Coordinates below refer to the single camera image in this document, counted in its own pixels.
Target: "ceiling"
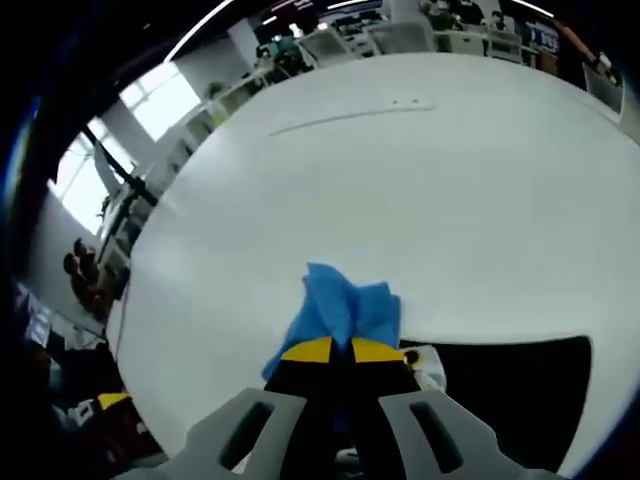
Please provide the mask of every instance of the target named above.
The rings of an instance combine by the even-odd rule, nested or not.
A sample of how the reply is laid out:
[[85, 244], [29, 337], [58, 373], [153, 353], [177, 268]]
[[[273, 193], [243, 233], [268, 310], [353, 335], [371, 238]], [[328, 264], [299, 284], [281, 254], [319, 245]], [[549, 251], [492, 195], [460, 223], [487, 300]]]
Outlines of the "ceiling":
[[[14, 144], [19, 126], [28, 119], [26, 112], [37, 112], [20, 172], [19, 196], [14, 202], [12, 218], [19, 222], [15, 229], [17, 244], [28, 244], [26, 239], [46, 193], [46, 180], [55, 175], [59, 159], [80, 128], [108, 108], [128, 83], [160, 63], [176, 42], [219, 3], [219, 0], [12, 3], [0, 29], [5, 47], [3, 65], [9, 73], [4, 76], [7, 85], [4, 91], [10, 92], [7, 97], [11, 100], [3, 106], [6, 127], [0, 129], [2, 153], [7, 153]], [[207, 23], [181, 53], [224, 34], [240, 19], [258, 15], [274, 3], [235, 0]], [[625, 17], [618, 10], [608, 6], [598, 10], [596, 18], [591, 0], [561, 3], [532, 0], [532, 3], [554, 11], [557, 17], [573, 22], [576, 29], [588, 34], [593, 33], [599, 22], [599, 31], [612, 32], [614, 46], [620, 47], [611, 49], [613, 53], [619, 54], [620, 59], [635, 58], [635, 52], [625, 55], [624, 32], [633, 28], [622, 27]]]

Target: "office chair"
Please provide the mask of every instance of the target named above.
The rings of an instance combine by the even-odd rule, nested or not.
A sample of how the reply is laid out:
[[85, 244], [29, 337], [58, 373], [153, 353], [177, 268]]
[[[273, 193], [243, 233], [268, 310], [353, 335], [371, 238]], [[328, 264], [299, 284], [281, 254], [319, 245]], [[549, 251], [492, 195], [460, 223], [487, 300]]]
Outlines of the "office chair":
[[296, 41], [314, 68], [326, 68], [360, 58], [333, 28], [317, 30]]
[[376, 55], [436, 51], [433, 28], [424, 20], [382, 22], [364, 29]]
[[622, 88], [616, 87], [609, 80], [594, 72], [590, 67], [582, 64], [584, 79], [587, 85], [587, 92], [596, 97], [611, 110], [621, 113], [622, 110]]
[[489, 30], [487, 56], [522, 64], [522, 37], [515, 33]]

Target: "table surface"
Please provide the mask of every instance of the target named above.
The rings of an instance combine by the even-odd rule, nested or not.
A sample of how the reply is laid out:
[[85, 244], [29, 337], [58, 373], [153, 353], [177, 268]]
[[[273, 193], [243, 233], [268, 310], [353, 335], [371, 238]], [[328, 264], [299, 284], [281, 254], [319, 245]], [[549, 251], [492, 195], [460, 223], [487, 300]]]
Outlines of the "table surface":
[[640, 147], [603, 107], [527, 67], [438, 53], [260, 92], [195, 152], [133, 252], [118, 363], [154, 437], [173, 455], [195, 422], [262, 385], [305, 262], [325, 262], [388, 281], [403, 338], [589, 336], [560, 470], [575, 473], [640, 375]]
[[120, 300], [113, 301], [111, 311], [109, 312], [109, 319], [107, 321], [105, 336], [107, 337], [109, 350], [116, 361], [118, 360], [118, 349], [123, 333], [122, 325], [124, 324], [125, 304], [127, 303], [128, 295], [129, 286], [127, 285], [122, 292]]

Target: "ceiling light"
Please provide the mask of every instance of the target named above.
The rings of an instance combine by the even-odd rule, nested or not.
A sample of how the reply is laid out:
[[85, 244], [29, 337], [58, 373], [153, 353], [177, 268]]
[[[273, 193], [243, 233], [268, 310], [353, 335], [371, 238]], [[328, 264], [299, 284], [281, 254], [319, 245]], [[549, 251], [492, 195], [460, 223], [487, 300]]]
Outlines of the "ceiling light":
[[296, 0], [287, 0], [286, 2], [282, 2], [279, 3], [278, 5], [276, 5], [275, 7], [273, 7], [271, 9], [272, 12], [275, 12], [276, 10], [280, 10], [282, 7], [286, 7], [287, 5], [289, 5], [290, 3], [295, 2]]
[[329, 5], [327, 10], [333, 10], [335, 8], [346, 7], [347, 5], [355, 5], [356, 3], [364, 3], [369, 0], [347, 0], [346, 2], [336, 3], [335, 5]]
[[543, 15], [546, 15], [549, 18], [553, 18], [553, 13], [549, 13], [546, 10], [541, 9], [540, 7], [536, 7], [535, 5], [531, 5], [530, 3], [527, 3], [523, 0], [512, 0], [514, 3], [519, 3], [520, 5], [523, 5], [525, 7], [529, 7], [532, 10], [535, 10], [538, 13], [541, 13]]
[[204, 17], [202, 17], [200, 21], [196, 23], [193, 26], [193, 28], [189, 30], [187, 34], [180, 39], [178, 43], [176, 43], [176, 46], [171, 49], [171, 51], [169, 52], [169, 55], [165, 57], [164, 62], [165, 63], [170, 62], [171, 59], [176, 55], [176, 53], [178, 53], [178, 51], [184, 46], [184, 44], [187, 43], [189, 39], [193, 37], [196, 34], [196, 32], [204, 26], [205, 23], [207, 23], [209, 20], [215, 17], [222, 10], [227, 8], [233, 1], [234, 0], [224, 0], [223, 2], [218, 4], [213, 10], [207, 13]]
[[300, 30], [298, 25], [296, 25], [295, 23], [289, 25], [289, 30], [291, 30], [291, 33], [293, 33], [293, 38], [300, 38], [304, 36], [304, 32]]

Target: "desk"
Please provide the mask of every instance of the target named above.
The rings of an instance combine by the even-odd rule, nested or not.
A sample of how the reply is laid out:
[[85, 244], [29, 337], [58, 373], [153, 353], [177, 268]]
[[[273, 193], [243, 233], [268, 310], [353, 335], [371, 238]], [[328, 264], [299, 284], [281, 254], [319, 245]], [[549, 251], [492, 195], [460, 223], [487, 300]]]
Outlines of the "desk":
[[[475, 37], [475, 38], [479, 38], [484, 42], [484, 46], [485, 46], [485, 55], [486, 55], [486, 50], [487, 50], [487, 41], [489, 38], [489, 32], [478, 32], [475, 30], [445, 30], [445, 31], [437, 31], [434, 32], [434, 36], [435, 37], [448, 37], [451, 35], [460, 35], [460, 36], [464, 36], [464, 37]], [[527, 52], [530, 54], [530, 60], [529, 60], [529, 67], [531, 68], [536, 68], [536, 63], [535, 63], [535, 55], [539, 55], [540, 52], [534, 48], [531, 47], [527, 47], [526, 45], [522, 45], [522, 51]]]
[[207, 103], [207, 110], [213, 118], [214, 127], [222, 125], [238, 108], [248, 102], [254, 95], [255, 88], [253, 83], [260, 81], [263, 87], [269, 84], [265, 76], [275, 68], [275, 64], [271, 67], [257, 68], [251, 75], [236, 82], [233, 86], [220, 93], [216, 98]]
[[163, 449], [263, 384], [315, 261], [388, 281], [407, 339], [588, 335], [560, 470], [575, 474], [640, 374], [640, 147], [599, 104], [537, 70], [438, 53], [258, 93], [195, 152], [132, 253], [118, 364]]

